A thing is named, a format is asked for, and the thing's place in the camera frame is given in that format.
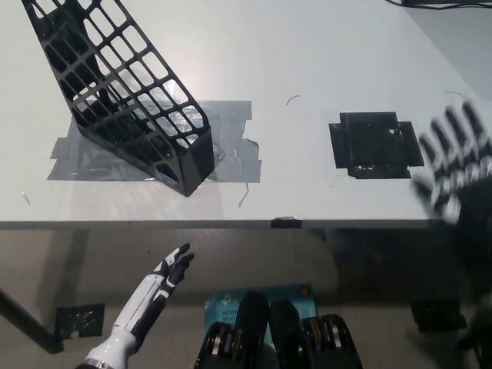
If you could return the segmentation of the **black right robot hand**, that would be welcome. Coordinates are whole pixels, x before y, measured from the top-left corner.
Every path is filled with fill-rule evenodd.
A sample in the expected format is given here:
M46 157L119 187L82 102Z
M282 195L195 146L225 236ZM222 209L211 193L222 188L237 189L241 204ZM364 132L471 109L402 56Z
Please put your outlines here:
M471 101L462 104L464 117L452 107L445 122L434 119L418 143L430 167L412 185L428 211L450 225L491 226L491 136Z

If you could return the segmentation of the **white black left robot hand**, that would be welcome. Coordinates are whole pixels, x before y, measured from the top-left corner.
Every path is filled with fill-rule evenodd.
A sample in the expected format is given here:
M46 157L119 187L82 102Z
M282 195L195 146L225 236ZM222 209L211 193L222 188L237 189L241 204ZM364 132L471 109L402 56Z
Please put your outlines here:
M194 254L186 243L174 249L147 274L115 320L111 334L93 347L80 368L127 368L130 356L143 345L148 332L184 279Z

